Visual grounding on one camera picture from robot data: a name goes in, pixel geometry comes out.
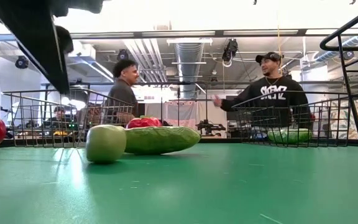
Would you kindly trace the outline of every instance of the green table surface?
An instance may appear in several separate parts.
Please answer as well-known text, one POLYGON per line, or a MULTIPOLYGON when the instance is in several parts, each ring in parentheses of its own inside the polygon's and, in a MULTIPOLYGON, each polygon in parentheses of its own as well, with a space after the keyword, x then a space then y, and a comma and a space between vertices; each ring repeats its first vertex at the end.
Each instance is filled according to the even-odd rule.
POLYGON ((0 148, 4 223, 358 223, 358 147, 198 144, 110 166, 0 148))

